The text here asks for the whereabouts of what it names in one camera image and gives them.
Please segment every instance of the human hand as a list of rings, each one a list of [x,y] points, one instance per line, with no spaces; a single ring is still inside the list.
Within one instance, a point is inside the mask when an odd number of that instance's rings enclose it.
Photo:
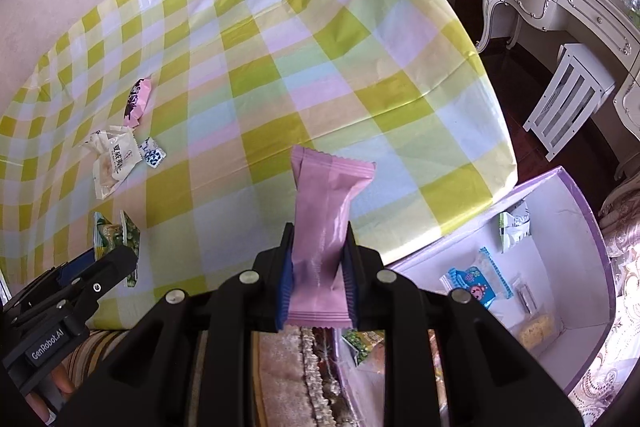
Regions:
[[[66,373],[65,366],[60,364],[53,371],[51,371],[51,378],[55,386],[60,390],[62,396],[67,399],[76,390],[73,383],[69,379],[69,375]],[[29,393],[25,400],[39,416],[43,422],[49,421],[49,407],[41,397],[36,393]]]

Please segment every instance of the pink candy wrapper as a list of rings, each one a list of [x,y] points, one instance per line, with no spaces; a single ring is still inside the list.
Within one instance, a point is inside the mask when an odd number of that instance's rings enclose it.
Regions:
[[[351,328],[340,257],[351,200],[373,180],[376,165],[296,145],[291,166],[298,194],[287,322]]]
[[[127,107],[124,108],[124,124],[126,127],[135,127],[139,124],[138,120],[144,114],[146,102],[151,93],[151,79],[140,78],[129,93],[127,99]]]

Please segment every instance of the white dresser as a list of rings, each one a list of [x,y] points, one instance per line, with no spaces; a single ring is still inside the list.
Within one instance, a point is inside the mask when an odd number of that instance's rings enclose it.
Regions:
[[[476,44],[478,52],[489,42],[492,15],[501,3],[513,6],[519,15],[509,48],[518,39],[523,21],[542,31],[565,30],[569,18],[574,17],[590,29],[629,73],[614,105],[623,124],[640,138],[640,30],[626,16],[619,0],[482,0],[484,31]]]

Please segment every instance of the snack wrapper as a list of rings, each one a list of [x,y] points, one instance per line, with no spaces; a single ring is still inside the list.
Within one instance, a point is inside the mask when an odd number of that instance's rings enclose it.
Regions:
[[[150,167],[156,168],[160,165],[160,162],[166,157],[166,153],[160,149],[156,140],[149,137],[142,142],[140,146],[140,152],[145,162]]]
[[[534,315],[538,311],[538,305],[529,285],[518,278],[511,283],[511,287],[523,311],[529,316]]]
[[[93,133],[84,143],[98,153],[94,162],[95,197],[99,200],[112,194],[142,161],[138,143],[129,127],[111,125],[105,131]]]
[[[136,257],[140,256],[140,229],[127,216],[127,213],[124,210],[120,211],[120,224],[117,225],[106,219],[100,212],[94,212],[95,260],[122,245],[133,250]],[[133,288],[137,282],[138,265],[132,273],[127,275],[125,286]]]
[[[519,201],[498,216],[503,252],[531,235],[529,232],[529,208],[525,200]]]
[[[513,297],[511,287],[486,248],[481,248],[476,254],[472,266],[466,270],[451,268],[440,278],[440,281],[447,292],[454,288],[467,290],[485,308],[488,308],[496,298],[510,299]]]
[[[146,102],[149,100],[151,93],[151,79],[140,78],[129,93],[127,106],[124,108],[124,124],[128,127],[135,127],[139,124],[140,117],[146,109]]]
[[[289,324],[351,328],[340,267],[351,200],[373,180],[373,163],[301,146],[291,151],[298,187]]]
[[[378,344],[384,343],[385,333],[384,331],[346,330],[342,333],[342,339],[351,348],[353,361],[358,366],[367,360]]]
[[[522,347],[533,355],[540,355],[560,334],[561,327],[555,315],[542,310],[526,320],[515,335]]]

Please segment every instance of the plastic tablecloth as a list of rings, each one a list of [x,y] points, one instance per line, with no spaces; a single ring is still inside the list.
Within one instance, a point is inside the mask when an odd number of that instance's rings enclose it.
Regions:
[[[141,124],[166,151],[95,198],[82,142]],[[38,62],[0,120],[0,267],[18,289],[91,246],[94,210],[142,229],[139,280],[96,327],[131,327],[168,289],[199,293],[279,244],[294,144],[377,163],[353,201],[386,263],[475,216],[516,182],[482,62],[446,0],[105,0]]]

